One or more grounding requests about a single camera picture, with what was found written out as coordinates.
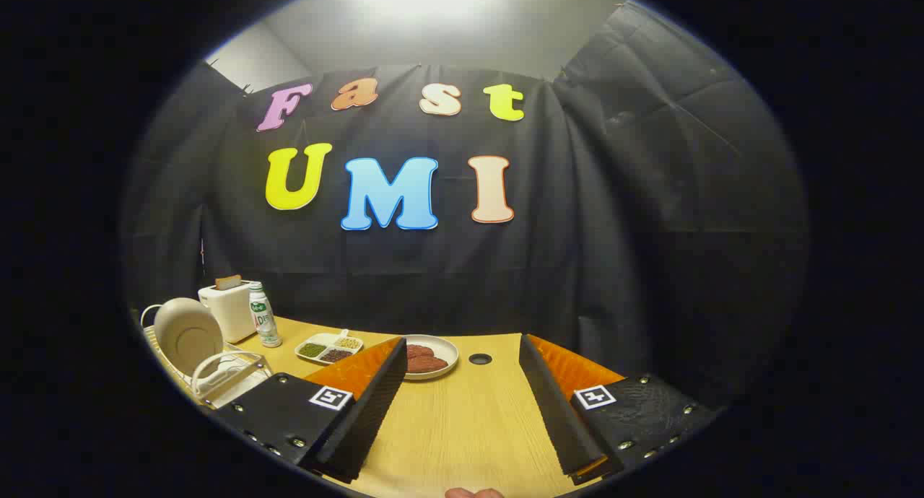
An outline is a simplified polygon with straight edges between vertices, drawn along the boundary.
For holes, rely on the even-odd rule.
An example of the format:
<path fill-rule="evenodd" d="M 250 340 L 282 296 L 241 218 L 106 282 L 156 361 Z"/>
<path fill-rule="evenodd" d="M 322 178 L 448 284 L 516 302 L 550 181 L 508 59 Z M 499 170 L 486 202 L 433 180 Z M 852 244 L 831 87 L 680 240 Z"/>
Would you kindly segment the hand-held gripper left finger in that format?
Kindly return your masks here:
<path fill-rule="evenodd" d="M 395 337 L 310 375 L 274 373 L 212 418 L 275 458 L 350 484 L 406 369 L 406 339 Z"/>

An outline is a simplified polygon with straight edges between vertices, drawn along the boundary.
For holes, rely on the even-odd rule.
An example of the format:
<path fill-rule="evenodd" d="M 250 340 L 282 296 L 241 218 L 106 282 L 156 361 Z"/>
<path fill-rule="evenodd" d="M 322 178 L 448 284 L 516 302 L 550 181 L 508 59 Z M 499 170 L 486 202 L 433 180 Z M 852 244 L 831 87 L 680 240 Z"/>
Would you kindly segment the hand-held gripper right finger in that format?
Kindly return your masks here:
<path fill-rule="evenodd" d="M 623 376 L 531 334 L 520 337 L 519 366 L 575 485 L 643 468 L 717 416 L 651 373 Z"/>

